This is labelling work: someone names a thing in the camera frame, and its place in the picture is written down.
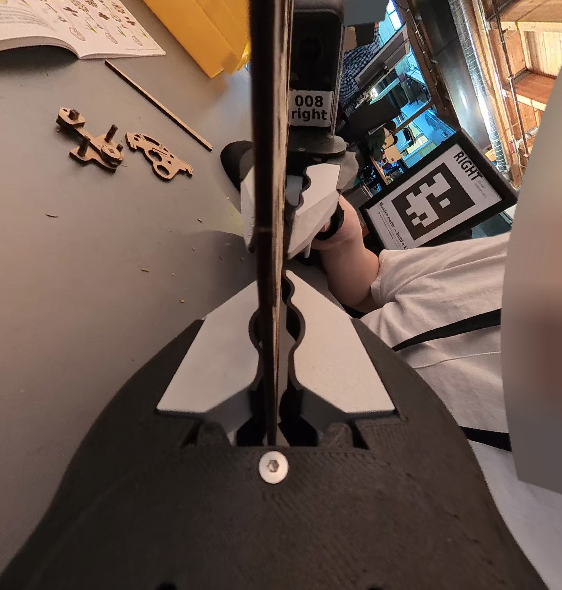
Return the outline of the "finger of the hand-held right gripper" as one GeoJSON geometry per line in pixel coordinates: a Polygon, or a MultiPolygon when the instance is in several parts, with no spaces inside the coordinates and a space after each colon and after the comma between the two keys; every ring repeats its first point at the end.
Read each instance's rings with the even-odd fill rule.
{"type": "Polygon", "coordinates": [[[311,165],[304,170],[297,206],[287,222],[287,260],[308,250],[336,211],[340,171],[340,165],[331,163],[311,165]]]}
{"type": "Polygon", "coordinates": [[[240,205],[243,240],[249,253],[255,251],[255,166],[252,165],[240,183],[240,205]]]}

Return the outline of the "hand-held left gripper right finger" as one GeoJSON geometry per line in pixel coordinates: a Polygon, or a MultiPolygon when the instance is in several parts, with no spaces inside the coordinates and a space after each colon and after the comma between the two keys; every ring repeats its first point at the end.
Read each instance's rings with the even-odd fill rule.
{"type": "Polygon", "coordinates": [[[293,398],[285,402],[285,414],[316,434],[335,423],[394,416],[394,403],[353,319],[289,269],[282,294],[293,339],[285,391],[293,398]]]}

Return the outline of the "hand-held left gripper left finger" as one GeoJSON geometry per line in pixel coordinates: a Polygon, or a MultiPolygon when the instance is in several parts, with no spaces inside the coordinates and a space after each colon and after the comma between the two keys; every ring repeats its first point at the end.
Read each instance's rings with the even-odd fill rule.
{"type": "Polygon", "coordinates": [[[207,314],[156,407],[220,424],[227,434],[264,425],[257,282],[207,314]]]}

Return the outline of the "large wooden parts sheet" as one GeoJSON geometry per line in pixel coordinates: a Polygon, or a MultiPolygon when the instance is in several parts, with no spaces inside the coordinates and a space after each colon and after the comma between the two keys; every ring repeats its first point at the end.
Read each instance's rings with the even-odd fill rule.
{"type": "Polygon", "coordinates": [[[277,446],[292,21],[293,1],[250,1],[251,102],[255,150],[254,243],[268,446],[277,446]]]}

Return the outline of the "wooden car-shaped piece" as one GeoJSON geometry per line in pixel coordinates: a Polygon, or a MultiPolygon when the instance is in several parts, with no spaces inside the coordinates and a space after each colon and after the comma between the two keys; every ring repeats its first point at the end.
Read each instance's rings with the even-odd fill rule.
{"type": "Polygon", "coordinates": [[[181,173],[191,178],[193,168],[178,158],[165,145],[153,137],[137,132],[127,132],[126,143],[132,151],[142,151],[152,165],[153,173],[164,181],[170,181],[181,173]]]}

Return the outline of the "thin wooden stick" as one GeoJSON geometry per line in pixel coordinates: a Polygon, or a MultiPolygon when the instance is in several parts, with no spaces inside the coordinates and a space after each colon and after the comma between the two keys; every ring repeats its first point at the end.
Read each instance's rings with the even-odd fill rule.
{"type": "Polygon", "coordinates": [[[143,89],[140,85],[138,85],[134,80],[132,80],[129,76],[127,76],[123,71],[115,66],[115,64],[111,63],[108,60],[104,60],[105,66],[111,70],[118,78],[120,78],[123,82],[125,82],[131,89],[133,89],[138,95],[142,96],[147,102],[151,103],[157,110],[159,110],[162,114],[164,114],[170,121],[175,123],[179,128],[181,128],[188,136],[192,137],[196,142],[202,145],[207,151],[212,152],[213,146],[212,144],[202,137],[199,133],[193,130],[189,125],[183,122],[176,114],[174,114],[170,109],[164,106],[161,102],[155,99],[150,93],[148,93],[145,89],[143,89]]]}

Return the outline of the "person's right forearm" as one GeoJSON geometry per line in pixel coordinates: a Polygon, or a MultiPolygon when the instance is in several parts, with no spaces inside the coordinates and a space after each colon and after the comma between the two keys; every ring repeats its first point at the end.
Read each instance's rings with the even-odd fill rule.
{"type": "Polygon", "coordinates": [[[329,291],[344,306],[361,313],[380,307],[372,286],[380,273],[380,260],[362,240],[349,239],[321,250],[329,291]]]}

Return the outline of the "person's right hand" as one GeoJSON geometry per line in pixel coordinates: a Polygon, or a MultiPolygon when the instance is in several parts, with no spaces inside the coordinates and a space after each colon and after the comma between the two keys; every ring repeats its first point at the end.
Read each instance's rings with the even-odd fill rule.
{"type": "Polygon", "coordinates": [[[312,241],[318,251],[364,247],[364,230],[356,209],[340,196],[336,209],[312,241]]]}

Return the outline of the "black framed marker sign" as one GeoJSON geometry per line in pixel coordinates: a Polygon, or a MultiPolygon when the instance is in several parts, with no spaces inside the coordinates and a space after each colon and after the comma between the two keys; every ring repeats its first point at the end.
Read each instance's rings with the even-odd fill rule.
{"type": "Polygon", "coordinates": [[[452,242],[517,201],[518,192],[460,129],[359,213],[376,246],[404,251],[452,242]]]}

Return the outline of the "yellow box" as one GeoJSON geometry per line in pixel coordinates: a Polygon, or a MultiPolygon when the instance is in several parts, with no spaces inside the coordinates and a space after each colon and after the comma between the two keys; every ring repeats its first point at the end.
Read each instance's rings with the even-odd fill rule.
{"type": "Polygon", "coordinates": [[[248,1],[145,1],[203,72],[234,74],[250,59],[248,1]]]}

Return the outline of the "person in white shirt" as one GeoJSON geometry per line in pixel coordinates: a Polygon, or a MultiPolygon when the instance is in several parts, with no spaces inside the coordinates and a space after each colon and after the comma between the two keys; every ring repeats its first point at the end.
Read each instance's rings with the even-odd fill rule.
{"type": "MultiPolygon", "coordinates": [[[[501,308],[509,233],[439,247],[383,251],[363,322],[389,347],[501,308]]],[[[461,427],[508,433],[501,329],[482,328],[399,353],[461,427]]],[[[562,494],[522,482],[513,454],[470,441],[511,533],[549,589],[562,589],[562,494]]]]}

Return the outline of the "small wooden pegged assembly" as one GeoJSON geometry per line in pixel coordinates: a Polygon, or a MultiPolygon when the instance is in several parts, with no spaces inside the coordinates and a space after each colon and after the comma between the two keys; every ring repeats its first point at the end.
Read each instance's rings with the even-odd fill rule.
{"type": "Polygon", "coordinates": [[[118,127],[112,124],[109,129],[93,135],[86,127],[86,119],[75,108],[61,107],[56,123],[58,127],[76,138],[76,146],[69,152],[71,158],[82,164],[94,162],[109,172],[115,172],[123,164],[123,144],[115,140],[118,127]]]}

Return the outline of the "white instruction booklet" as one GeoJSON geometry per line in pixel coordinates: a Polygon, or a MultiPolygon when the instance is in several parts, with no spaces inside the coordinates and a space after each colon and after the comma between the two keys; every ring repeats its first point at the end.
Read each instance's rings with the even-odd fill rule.
{"type": "Polygon", "coordinates": [[[120,1],[0,1],[0,52],[39,46],[81,60],[165,55],[120,1]]]}

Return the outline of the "silver ventilation duct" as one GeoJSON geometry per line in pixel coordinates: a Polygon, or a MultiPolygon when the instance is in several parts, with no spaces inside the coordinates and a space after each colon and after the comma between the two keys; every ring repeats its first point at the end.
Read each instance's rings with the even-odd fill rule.
{"type": "Polygon", "coordinates": [[[506,157],[504,144],[497,128],[492,102],[486,88],[484,73],[477,55],[476,43],[473,40],[470,30],[468,14],[464,8],[463,1],[449,1],[448,3],[462,47],[463,56],[468,67],[469,76],[477,96],[478,109],[494,151],[497,169],[507,179],[510,179],[511,166],[506,157]]]}

